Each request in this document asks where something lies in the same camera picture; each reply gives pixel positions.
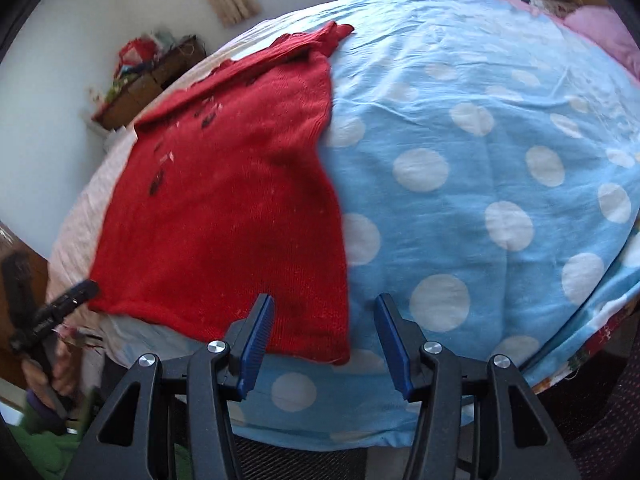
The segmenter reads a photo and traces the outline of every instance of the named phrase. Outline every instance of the pink pillow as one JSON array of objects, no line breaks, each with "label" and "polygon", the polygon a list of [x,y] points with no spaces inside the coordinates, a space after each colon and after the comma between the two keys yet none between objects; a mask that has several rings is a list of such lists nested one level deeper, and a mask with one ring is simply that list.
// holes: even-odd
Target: pink pillow
[{"label": "pink pillow", "polygon": [[640,48],[613,9],[580,7],[564,19],[564,24],[599,45],[636,78],[640,78]]}]

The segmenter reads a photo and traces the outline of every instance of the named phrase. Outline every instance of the wooden door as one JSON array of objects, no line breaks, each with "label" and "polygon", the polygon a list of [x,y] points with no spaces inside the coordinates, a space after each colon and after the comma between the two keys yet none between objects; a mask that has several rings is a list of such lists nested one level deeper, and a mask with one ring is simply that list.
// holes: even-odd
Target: wooden door
[{"label": "wooden door", "polygon": [[[44,304],[47,290],[47,261],[17,238],[0,222],[0,260],[13,251],[25,251],[29,255],[33,280],[31,288],[37,304]],[[8,305],[4,295],[4,285],[0,279],[0,378],[24,388],[26,386],[20,363],[9,350],[9,337],[14,327],[9,321]]]}]

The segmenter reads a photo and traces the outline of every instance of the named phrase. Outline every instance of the blue polka dot blanket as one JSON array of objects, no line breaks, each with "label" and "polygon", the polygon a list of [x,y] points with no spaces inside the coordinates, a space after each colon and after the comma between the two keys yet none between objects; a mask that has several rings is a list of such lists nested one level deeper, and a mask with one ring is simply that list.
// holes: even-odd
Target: blue polka dot blanket
[{"label": "blue polka dot blanket", "polygon": [[[318,146],[343,214],[351,360],[269,355],[230,413],[277,446],[409,446],[419,406],[394,390],[374,299],[391,293],[458,355],[507,354],[530,384],[566,367],[639,290],[640,89],[600,47],[503,0],[341,0],[223,52],[328,20],[355,27],[330,59]],[[124,365],[200,345],[125,317],[101,326]]]}]

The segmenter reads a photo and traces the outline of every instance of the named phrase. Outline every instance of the person's hand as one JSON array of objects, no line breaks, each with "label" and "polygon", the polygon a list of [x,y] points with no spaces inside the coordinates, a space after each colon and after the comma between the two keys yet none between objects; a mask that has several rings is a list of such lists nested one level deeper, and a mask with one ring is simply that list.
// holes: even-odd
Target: person's hand
[{"label": "person's hand", "polygon": [[76,391],[80,381],[81,364],[82,349],[58,341],[51,386],[63,397],[69,397]]},{"label": "person's hand", "polygon": [[[53,381],[51,387],[62,396],[71,396],[80,380],[82,349],[70,346],[62,341],[56,345],[56,364],[53,367]],[[48,408],[55,410],[53,401],[49,398],[49,380],[40,367],[30,360],[22,361],[22,372],[27,386]]]}]

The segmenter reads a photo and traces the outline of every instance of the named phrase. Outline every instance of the dark stain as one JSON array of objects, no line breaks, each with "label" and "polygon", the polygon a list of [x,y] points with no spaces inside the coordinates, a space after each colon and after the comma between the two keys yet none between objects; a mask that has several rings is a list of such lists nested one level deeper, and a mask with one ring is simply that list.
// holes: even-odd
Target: dark stain
[{"label": "dark stain", "polygon": [[203,120],[202,120],[202,128],[206,128],[207,126],[209,126],[211,124],[211,121],[213,119],[216,118],[216,113],[212,112],[210,113],[208,116],[206,116]]},{"label": "dark stain", "polygon": [[151,182],[151,186],[149,186],[149,196],[153,196],[158,192],[158,188],[162,184],[162,180],[164,179],[164,170],[160,169],[153,181]]}]

